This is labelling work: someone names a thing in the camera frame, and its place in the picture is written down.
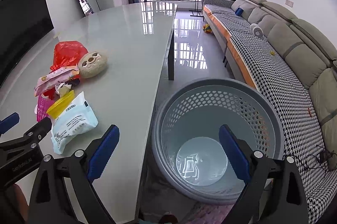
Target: yellow plastic bowl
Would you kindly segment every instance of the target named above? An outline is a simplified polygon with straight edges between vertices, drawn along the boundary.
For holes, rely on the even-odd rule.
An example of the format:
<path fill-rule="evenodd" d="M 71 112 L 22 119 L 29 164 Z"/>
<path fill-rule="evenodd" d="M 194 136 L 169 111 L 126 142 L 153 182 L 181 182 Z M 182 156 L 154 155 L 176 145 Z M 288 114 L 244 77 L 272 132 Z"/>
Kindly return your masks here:
<path fill-rule="evenodd" d="M 53 105 L 49 107 L 47 110 L 47 114 L 50 115 L 53 119 L 59 117 L 59 115 L 67 108 L 67 106 L 72 102 L 75 98 L 74 90 L 71 90 L 65 96 L 61 97 L 58 101 L 56 101 Z"/>

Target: glossy white tabletop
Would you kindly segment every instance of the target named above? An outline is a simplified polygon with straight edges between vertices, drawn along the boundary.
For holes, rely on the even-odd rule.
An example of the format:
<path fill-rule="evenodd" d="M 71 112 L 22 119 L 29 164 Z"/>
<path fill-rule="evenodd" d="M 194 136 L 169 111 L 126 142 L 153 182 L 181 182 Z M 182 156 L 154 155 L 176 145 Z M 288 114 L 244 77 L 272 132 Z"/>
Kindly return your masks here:
<path fill-rule="evenodd" d="M 59 34 L 40 41 L 13 70 L 0 91 L 0 120 L 17 112 L 20 123 L 1 137 L 1 142 L 21 137 L 36 123 L 34 108 L 37 98 L 33 90 L 37 79 L 50 72 L 53 49 L 58 41 L 78 40 L 89 52 L 108 56 L 108 69 L 100 75 L 82 80 L 75 89 L 84 91 L 99 123 L 90 132 L 76 136 L 67 144 L 63 155 L 101 137 L 111 124 L 120 129 L 120 140 L 101 178 L 93 186 L 107 211 L 117 223 L 134 219 L 140 173 L 149 133 L 151 115 L 176 4 L 137 3 L 107 9 L 85 17 Z M 43 154 L 61 157 L 53 152 L 50 133 L 40 142 Z M 34 171 L 18 182 L 29 202 Z M 77 217 L 85 222 L 66 181 Z"/>

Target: basket rim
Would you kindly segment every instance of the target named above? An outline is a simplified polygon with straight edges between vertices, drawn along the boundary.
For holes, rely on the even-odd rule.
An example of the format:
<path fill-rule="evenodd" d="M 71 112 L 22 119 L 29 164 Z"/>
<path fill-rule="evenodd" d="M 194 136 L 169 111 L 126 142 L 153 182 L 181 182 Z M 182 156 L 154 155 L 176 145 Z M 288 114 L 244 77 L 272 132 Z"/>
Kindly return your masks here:
<path fill-rule="evenodd" d="M 256 100 L 260 106 L 266 111 L 268 117 L 271 120 L 274 132 L 279 131 L 279 134 L 275 134 L 275 142 L 280 142 L 279 149 L 275 149 L 274 152 L 274 159 L 281 160 L 283 158 L 283 152 L 284 152 L 284 131 L 283 127 L 281 125 L 280 119 L 274 109 L 274 107 L 271 105 L 271 103 L 258 91 L 254 90 L 250 86 L 234 80 L 234 79 L 217 79 L 217 78 L 202 78 L 197 79 L 194 81 L 191 81 L 187 83 L 184 87 L 180 88 L 178 91 L 176 91 L 174 94 L 172 94 L 168 99 L 166 99 L 161 106 L 159 107 L 156 115 L 155 115 L 155 121 L 154 121 L 154 127 L 152 131 L 152 152 L 155 158 L 155 161 L 157 163 L 157 166 L 159 167 L 161 173 L 164 175 L 164 177 L 167 179 L 167 181 L 180 193 L 183 195 L 198 200 L 203 203 L 208 204 L 214 204 L 214 205 L 228 205 L 233 204 L 235 201 L 239 198 L 241 193 L 237 194 L 229 194 L 224 196 L 212 196 L 211 194 L 205 194 L 200 191 L 197 191 L 193 189 L 192 187 L 188 186 L 188 184 L 184 183 L 178 176 L 171 170 L 168 163 L 164 160 L 161 160 L 161 158 L 165 158 L 163 148 L 161 145 L 161 128 L 162 123 L 164 120 L 164 117 L 168 111 L 168 109 L 171 107 L 171 105 L 184 93 L 198 88 L 203 87 L 207 85 L 224 85 L 228 87 L 232 87 L 235 89 L 238 89 L 247 95 L 251 96 Z"/>

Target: colorful ball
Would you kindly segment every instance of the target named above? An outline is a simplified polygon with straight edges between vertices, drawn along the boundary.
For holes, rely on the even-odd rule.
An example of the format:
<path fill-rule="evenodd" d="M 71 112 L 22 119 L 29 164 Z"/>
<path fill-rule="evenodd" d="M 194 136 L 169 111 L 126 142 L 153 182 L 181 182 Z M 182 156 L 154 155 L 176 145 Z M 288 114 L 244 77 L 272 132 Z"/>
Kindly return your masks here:
<path fill-rule="evenodd" d="M 206 34 L 210 34 L 210 33 L 213 33 L 211 27 L 209 26 L 209 24 L 205 24 L 203 26 L 203 31 L 206 33 Z"/>

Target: black tv screen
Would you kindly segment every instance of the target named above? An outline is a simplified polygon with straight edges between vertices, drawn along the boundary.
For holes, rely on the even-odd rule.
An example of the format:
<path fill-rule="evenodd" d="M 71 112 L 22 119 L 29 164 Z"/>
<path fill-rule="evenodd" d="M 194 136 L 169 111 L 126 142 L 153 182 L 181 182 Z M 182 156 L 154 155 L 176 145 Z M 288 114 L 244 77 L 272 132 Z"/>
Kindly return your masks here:
<path fill-rule="evenodd" d="M 0 1 L 0 86 L 24 54 L 53 28 L 45 0 Z"/>

